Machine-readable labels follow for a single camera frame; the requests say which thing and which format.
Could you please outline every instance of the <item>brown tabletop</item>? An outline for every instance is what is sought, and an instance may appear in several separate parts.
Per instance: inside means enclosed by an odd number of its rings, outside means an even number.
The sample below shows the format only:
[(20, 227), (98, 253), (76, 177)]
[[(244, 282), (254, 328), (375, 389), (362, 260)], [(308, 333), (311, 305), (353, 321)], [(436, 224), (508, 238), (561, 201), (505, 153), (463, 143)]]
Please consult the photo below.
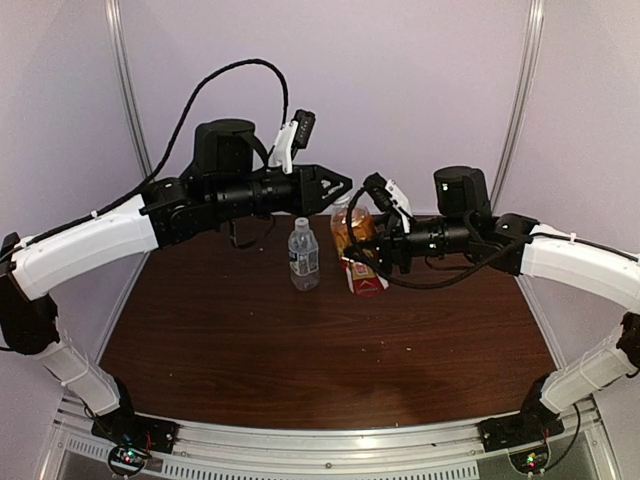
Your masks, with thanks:
[[(452, 287), (348, 291), (314, 217), (320, 285), (289, 278), (290, 217), (258, 246), (207, 233), (147, 262), (102, 365), (140, 412), (251, 427), (416, 425), (517, 410), (553, 369), (515, 280), (489, 269)], [(265, 228), (245, 221), (238, 234)], [(414, 260), (403, 278), (450, 273)]]

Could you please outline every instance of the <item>black cable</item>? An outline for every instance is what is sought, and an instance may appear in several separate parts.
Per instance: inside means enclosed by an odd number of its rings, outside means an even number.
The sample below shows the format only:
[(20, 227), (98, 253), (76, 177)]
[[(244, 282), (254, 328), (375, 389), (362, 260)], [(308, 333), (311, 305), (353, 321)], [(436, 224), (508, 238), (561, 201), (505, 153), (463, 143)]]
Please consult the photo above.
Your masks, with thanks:
[(576, 443), (576, 440), (578, 440), (578, 435), (580, 435), (580, 426), (582, 423), (582, 416), (580, 415), (580, 409), (575, 403), (573, 404), (573, 408), (576, 411), (576, 415), (578, 416), (578, 424), (576, 425), (576, 432), (573, 434), (573, 438), (571, 439), (571, 442), (569, 442), (567, 449), (564, 452), (562, 452), (562, 455), (558, 457), (558, 460), (553, 462), (548, 467), (544, 467), (544, 473), (547, 473), (548, 471), (556, 468), (560, 464), (560, 462), (562, 462), (566, 458), (566, 456), (571, 451), (571, 448), (573, 448), (573, 445)]
[[(553, 233), (545, 233), (545, 232), (536, 232), (535, 234), (537, 237), (546, 237), (546, 238), (552, 238), (554, 240), (564, 240), (566, 242), (571, 242), (571, 237), (567, 237), (566, 235), (555, 235)], [(574, 243), (581, 243), (583, 245), (588, 245), (589, 247), (594, 247), (597, 248), (599, 250), (604, 250), (605, 252), (609, 252), (609, 253), (613, 253), (615, 255), (618, 255), (622, 258), (626, 258), (627, 260), (631, 260), (632, 262), (638, 262), (640, 261), (640, 259), (638, 259), (638, 257), (636, 257), (635, 255), (631, 255), (630, 253), (627, 252), (623, 252), (622, 250), (618, 250), (617, 248), (613, 248), (613, 247), (609, 247), (607, 245), (602, 245), (600, 243), (596, 243), (596, 242), (592, 242), (590, 240), (584, 240), (582, 238), (575, 238), (573, 239)]]
[[(202, 81), (193, 90), (193, 92), (191, 93), (191, 96), (189, 97), (189, 100), (187, 101), (187, 104), (185, 105), (184, 109), (182, 110), (182, 114), (180, 115), (180, 119), (178, 120), (178, 123), (177, 123), (175, 129), (173, 130), (173, 133), (171, 134), (171, 138), (169, 139), (169, 143), (167, 144), (167, 148), (165, 149), (164, 155), (162, 156), (162, 159), (160, 160), (160, 163), (158, 163), (156, 168), (140, 184), (138, 184), (137, 187), (135, 187), (129, 193), (126, 193), (122, 197), (120, 197), (117, 200), (111, 202), (109, 205), (107, 205), (107, 206), (101, 208), (100, 210), (98, 210), (96, 212), (98, 216), (104, 215), (105, 213), (107, 213), (107, 212), (113, 210), (114, 208), (119, 207), (123, 203), (131, 200), (136, 195), (139, 195), (140, 193), (142, 193), (144, 188), (147, 185), (149, 185), (149, 183), (151, 183), (156, 178), (156, 176), (160, 173), (160, 171), (164, 168), (164, 166), (166, 165), (167, 161), (169, 160), (169, 156), (171, 155), (171, 151), (173, 150), (173, 146), (176, 143), (176, 140), (178, 138), (178, 134), (180, 133), (180, 130), (182, 129), (182, 126), (183, 126), (183, 124), (184, 124), (184, 122), (185, 122), (185, 120), (187, 118), (187, 115), (188, 115), (189, 111), (191, 110), (191, 107), (193, 106), (193, 103), (195, 102), (195, 99), (198, 96), (198, 94), (200, 93), (200, 91), (205, 87), (205, 85), (207, 83), (209, 83), (211, 80), (219, 77), (223, 73), (228, 72), (228, 71), (233, 70), (233, 69), (238, 68), (238, 67), (245, 66), (245, 65), (262, 65), (264, 67), (267, 67), (273, 73), (276, 74), (276, 76), (280, 80), (280, 85), (282, 86), (282, 103), (283, 103), (283, 106), (282, 106), (282, 122), (281, 122), (281, 125), (284, 125), (286, 123), (286, 121), (287, 121), (287, 110), (289, 108), (289, 88), (287, 86), (287, 81), (284, 78), (284, 75), (282, 74), (282, 72), (280, 70), (278, 70), (278, 68), (275, 65), (273, 65), (270, 62), (267, 62), (266, 60), (262, 60), (261, 58), (250, 58), (250, 59), (247, 59), (247, 60), (241, 60), (239, 62), (230, 63), (229, 65), (216, 70), (215, 72), (213, 72), (209, 76), (207, 76), (204, 79), (202, 79)], [(34, 238), (32, 238), (29, 241), (28, 245), (31, 245), (33, 243), (37, 243), (37, 242), (42, 241), (42, 240), (44, 240), (46, 238), (52, 237), (54, 235), (57, 235), (58, 233), (61, 233), (61, 232), (65, 231), (65, 230), (68, 230), (69, 228), (76, 227), (76, 226), (78, 226), (78, 225), (80, 225), (80, 224), (82, 224), (84, 222), (88, 222), (92, 218), (93, 218), (93, 215), (85, 215), (84, 217), (77, 218), (76, 220), (73, 220), (73, 221), (71, 221), (69, 223), (66, 223), (64, 225), (60, 225), (58, 227), (55, 227), (55, 228), (53, 228), (53, 229), (51, 229), (49, 231), (46, 231), (44, 233), (41, 233), (40, 235), (35, 236)]]
[(464, 212), (464, 214), (462, 215), (462, 221), (464, 223), (464, 226), (467, 227), (467, 230), (469, 230), (469, 234), (471, 235), (471, 238), (473, 238), (474, 242), (479, 244), (485, 243), (484, 239), (480, 236), (480, 233), (478, 232), (478, 230), (476, 230), (476, 227), (471, 222), (471, 215), (473, 215), (473, 213), (473, 210), (467, 210), (466, 212)]
[(5, 260), (10, 259), (14, 253), (17, 253), (20, 250), (22, 250), (22, 247), (20, 245), (13, 247), (11, 250), (5, 253), (2, 257), (0, 257), (0, 263), (3, 263)]

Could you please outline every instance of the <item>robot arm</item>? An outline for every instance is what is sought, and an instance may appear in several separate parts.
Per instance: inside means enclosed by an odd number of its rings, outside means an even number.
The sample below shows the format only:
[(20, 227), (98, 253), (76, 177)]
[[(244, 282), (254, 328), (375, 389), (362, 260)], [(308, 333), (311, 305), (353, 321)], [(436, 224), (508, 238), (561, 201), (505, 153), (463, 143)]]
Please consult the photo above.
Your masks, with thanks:
[(298, 111), (296, 118), (283, 127), (274, 147), (280, 153), (294, 149), (286, 155), (286, 168), (252, 171), (253, 151), (263, 157), (266, 152), (254, 136), (254, 124), (218, 120), (196, 130), (194, 160), (180, 178), (149, 183), (113, 210), (45, 238), (5, 238), (0, 250), (4, 340), (11, 350), (40, 361), (78, 395), (95, 417), (95, 434), (140, 449), (149, 435), (154, 450), (170, 452), (176, 425), (135, 414), (124, 384), (58, 331), (49, 291), (117, 259), (170, 247), (236, 218), (325, 210), (351, 189), (351, 180), (319, 165), (291, 165), (311, 133), (313, 122), (305, 119), (314, 117)]
[(390, 218), (377, 239), (378, 262), (358, 252), (352, 238), (354, 260), (367, 263), (391, 283), (428, 289), (448, 286), (456, 279), (433, 285), (408, 284), (391, 277), (393, 267), (408, 273), (414, 257), (462, 253), (473, 266), (459, 279), (489, 265), (514, 276), (565, 283), (628, 310), (622, 324), (601, 343), (567, 367), (537, 380), (518, 414), (488, 419), (480, 425), (487, 451), (542, 440), (546, 430), (559, 433), (563, 428), (557, 420), (561, 412), (640, 368), (639, 257), (580, 239), (575, 233), (563, 233), (532, 218), (516, 214), (494, 217), (484, 175), (478, 169), (449, 167), (437, 171), (434, 177), (442, 215), (411, 222), (397, 212), (397, 185), (393, 184), (394, 190), (390, 191), (388, 185), (392, 183), (378, 174), (365, 180), (360, 192), (369, 193)]

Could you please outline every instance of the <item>bottle cap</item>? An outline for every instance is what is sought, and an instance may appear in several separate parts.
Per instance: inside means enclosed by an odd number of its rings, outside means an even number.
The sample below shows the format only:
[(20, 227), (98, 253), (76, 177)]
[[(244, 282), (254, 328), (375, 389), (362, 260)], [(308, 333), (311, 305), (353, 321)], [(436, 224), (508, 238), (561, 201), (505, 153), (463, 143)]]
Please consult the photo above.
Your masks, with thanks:
[(305, 217), (296, 218), (296, 230), (307, 230), (309, 228), (309, 219)]
[(336, 206), (344, 206), (346, 207), (347, 205), (349, 205), (349, 202), (351, 201), (351, 196), (350, 195), (343, 195), (341, 197), (339, 197), (335, 202), (333, 202), (334, 205)]

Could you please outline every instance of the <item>white wall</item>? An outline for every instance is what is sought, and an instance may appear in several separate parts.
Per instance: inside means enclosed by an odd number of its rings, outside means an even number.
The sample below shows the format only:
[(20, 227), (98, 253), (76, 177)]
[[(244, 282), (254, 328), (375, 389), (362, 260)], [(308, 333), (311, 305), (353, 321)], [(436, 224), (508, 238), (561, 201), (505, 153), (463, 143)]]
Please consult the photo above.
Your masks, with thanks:
[[(547, 2), (526, 120), (501, 212), (640, 251), (640, 3)], [(620, 322), (622, 311), (548, 281), (533, 287), (567, 361)], [(640, 381), (597, 396), (625, 479), (640, 471)]]
[[(0, 236), (26, 236), (100, 207), (140, 180), (104, 2), (5, 1), (0, 15)], [(61, 326), (96, 355), (139, 259), (52, 292)], [(33, 360), (0, 354), (0, 465), (32, 479), (61, 390)]]
[[(285, 74), (296, 108), (318, 121), (300, 163), (322, 163), (360, 185), (395, 178), (414, 211), (436, 212), (432, 173), (500, 158), (519, 73), (529, 2), (422, 0), (140, 0), (122, 17), (149, 152), (159, 159), (195, 85), (235, 60), (262, 57)], [(191, 160), (198, 123), (256, 122), (270, 145), (281, 96), (248, 67), (201, 94), (167, 172)]]

